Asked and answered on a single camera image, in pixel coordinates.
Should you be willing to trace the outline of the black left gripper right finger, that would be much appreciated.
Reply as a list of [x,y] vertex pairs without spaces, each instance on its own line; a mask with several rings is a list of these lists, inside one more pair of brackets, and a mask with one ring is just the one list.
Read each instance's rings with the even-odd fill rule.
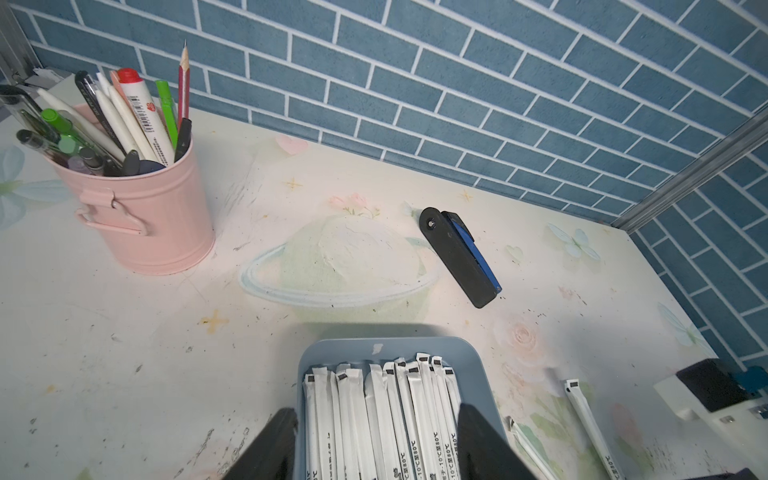
[[480,411],[463,403],[459,409],[457,452],[464,480],[534,480],[535,475],[493,429]]

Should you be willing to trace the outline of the white straw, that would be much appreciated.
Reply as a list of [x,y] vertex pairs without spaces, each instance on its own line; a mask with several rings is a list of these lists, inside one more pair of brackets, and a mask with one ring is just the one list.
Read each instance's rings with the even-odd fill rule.
[[315,402],[319,459],[323,479],[343,479],[340,450],[337,447],[336,414],[330,373],[326,367],[312,369],[315,379]]
[[309,480],[320,480],[323,476],[319,459],[316,382],[314,375],[306,374],[303,385],[305,394],[306,478]]

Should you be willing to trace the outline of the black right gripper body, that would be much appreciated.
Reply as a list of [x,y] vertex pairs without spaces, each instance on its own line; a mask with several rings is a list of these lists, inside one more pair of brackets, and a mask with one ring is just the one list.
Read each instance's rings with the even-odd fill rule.
[[684,421],[700,420],[724,441],[758,479],[767,478],[767,398],[759,397],[710,411],[676,376],[654,385],[672,412]]

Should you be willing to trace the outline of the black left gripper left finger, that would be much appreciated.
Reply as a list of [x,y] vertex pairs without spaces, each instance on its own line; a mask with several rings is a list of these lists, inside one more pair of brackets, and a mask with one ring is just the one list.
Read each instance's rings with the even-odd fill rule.
[[223,479],[293,479],[297,428],[298,418],[294,409],[278,410]]

